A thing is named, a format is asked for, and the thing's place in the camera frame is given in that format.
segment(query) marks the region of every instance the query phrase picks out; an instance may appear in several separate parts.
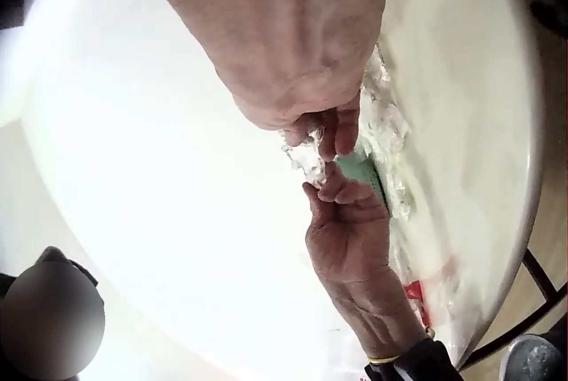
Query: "wooden floor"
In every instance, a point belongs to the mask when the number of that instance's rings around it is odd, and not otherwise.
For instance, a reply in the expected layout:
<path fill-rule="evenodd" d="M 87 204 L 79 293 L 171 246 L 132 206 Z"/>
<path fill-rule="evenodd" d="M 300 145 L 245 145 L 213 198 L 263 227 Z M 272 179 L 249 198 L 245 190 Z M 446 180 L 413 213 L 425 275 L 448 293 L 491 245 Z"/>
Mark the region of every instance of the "wooden floor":
<path fill-rule="evenodd" d="M 566 282 L 566 41 L 534 24 L 544 69 L 546 143 L 544 184 L 529 250 L 559 288 Z M 525 267 L 517 274 L 499 315 L 480 345 L 486 344 L 523 320 L 544 303 Z M 548 330 L 566 312 L 566 299 L 530 332 Z M 493 381 L 499 374 L 503 350 L 466 369 L 466 381 Z"/>

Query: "finger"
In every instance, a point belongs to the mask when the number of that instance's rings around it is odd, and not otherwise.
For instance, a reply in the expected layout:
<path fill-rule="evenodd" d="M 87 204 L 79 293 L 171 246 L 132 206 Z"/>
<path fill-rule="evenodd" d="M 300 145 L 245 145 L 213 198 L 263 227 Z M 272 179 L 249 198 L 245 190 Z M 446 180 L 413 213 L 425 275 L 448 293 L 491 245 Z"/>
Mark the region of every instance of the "finger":
<path fill-rule="evenodd" d="M 310 114 L 303 114 L 292 125 L 284 128 L 284 138 L 286 143 L 292 147 L 302 144 L 310 132 Z"/>
<path fill-rule="evenodd" d="M 338 204 L 373 203 L 375 198 L 377 195 L 368 184 L 357 180 L 347 180 L 335 195 L 335 202 Z"/>
<path fill-rule="evenodd" d="M 333 203 L 323 202 L 318 198 L 318 189 L 309 183 L 302 185 L 304 193 L 310 201 L 310 211 L 312 212 L 312 225 L 319 226 L 328 223 L 333 219 Z"/>
<path fill-rule="evenodd" d="M 335 196 L 346 181 L 337 164 L 328 162 L 325 164 L 325 183 L 318 192 L 318 197 L 324 202 L 334 202 Z"/>
<path fill-rule="evenodd" d="M 345 105 L 337 106 L 337 128 L 335 132 L 335 151 L 340 156 L 351 153 L 359 136 L 359 101 L 361 91 Z"/>
<path fill-rule="evenodd" d="M 335 158 L 335 134 L 337 131 L 337 110 L 328 109 L 318 116 L 321 125 L 324 127 L 318 151 L 326 162 L 331 162 Z"/>

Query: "gold bracelet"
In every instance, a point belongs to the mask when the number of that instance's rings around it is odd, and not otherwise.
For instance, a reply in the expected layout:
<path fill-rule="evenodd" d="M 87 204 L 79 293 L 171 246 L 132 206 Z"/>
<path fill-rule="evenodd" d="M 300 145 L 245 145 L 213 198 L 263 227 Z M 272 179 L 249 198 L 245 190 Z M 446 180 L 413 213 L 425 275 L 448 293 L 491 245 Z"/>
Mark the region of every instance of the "gold bracelet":
<path fill-rule="evenodd" d="M 432 328 L 428 327 L 426 328 L 426 335 L 431 339 L 434 339 L 436 332 Z M 385 359 L 371 359 L 370 357 L 367 357 L 367 359 L 369 360 L 369 363 L 373 363 L 373 365 L 383 365 L 384 363 L 395 361 L 396 359 L 398 359 L 398 356 L 387 357 Z"/>
<path fill-rule="evenodd" d="M 383 363 L 390 363 L 391 361 L 395 361 L 396 359 L 398 359 L 398 356 L 394 356 L 394 357 L 387 357 L 385 359 L 369 359 L 369 363 L 373 363 L 373 365 L 382 365 Z"/>

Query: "black cuff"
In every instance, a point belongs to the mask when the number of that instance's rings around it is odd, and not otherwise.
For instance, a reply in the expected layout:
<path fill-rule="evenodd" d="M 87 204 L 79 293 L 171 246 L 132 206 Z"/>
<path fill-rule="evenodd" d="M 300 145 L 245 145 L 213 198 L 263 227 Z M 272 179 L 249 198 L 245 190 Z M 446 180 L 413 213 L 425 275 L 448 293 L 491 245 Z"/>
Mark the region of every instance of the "black cuff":
<path fill-rule="evenodd" d="M 431 338 L 420 341 L 392 363 L 371 363 L 365 372 L 371 381 L 463 381 L 444 344 Z"/>

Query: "hand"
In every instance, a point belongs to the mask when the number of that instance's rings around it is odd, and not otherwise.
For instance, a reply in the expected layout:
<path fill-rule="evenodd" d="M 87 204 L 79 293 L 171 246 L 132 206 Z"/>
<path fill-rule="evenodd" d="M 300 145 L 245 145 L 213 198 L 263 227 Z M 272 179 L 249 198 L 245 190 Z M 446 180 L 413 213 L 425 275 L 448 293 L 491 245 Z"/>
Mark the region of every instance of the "hand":
<path fill-rule="evenodd" d="M 326 111 L 322 156 L 353 150 L 385 0 L 168 1 L 250 121 L 298 145 L 312 114 Z"/>
<path fill-rule="evenodd" d="M 325 167 L 321 190 L 304 184 L 312 222 L 306 245 L 335 308 L 367 356 L 398 356 L 426 338 L 389 268 L 389 214 L 373 189 Z"/>

